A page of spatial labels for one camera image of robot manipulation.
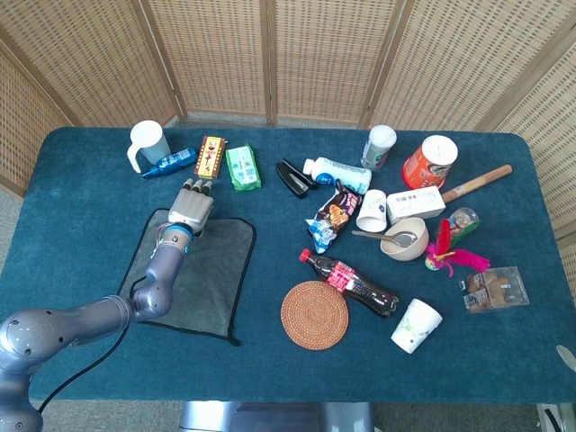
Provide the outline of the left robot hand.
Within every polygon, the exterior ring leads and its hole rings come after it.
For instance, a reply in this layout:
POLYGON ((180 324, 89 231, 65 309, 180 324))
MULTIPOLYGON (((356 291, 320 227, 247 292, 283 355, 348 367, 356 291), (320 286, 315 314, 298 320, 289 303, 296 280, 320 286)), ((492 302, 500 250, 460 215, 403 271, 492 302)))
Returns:
POLYGON ((210 196, 212 180, 188 178, 169 212, 168 221, 187 226, 195 236, 199 236, 209 218, 213 207, 213 198, 210 196))

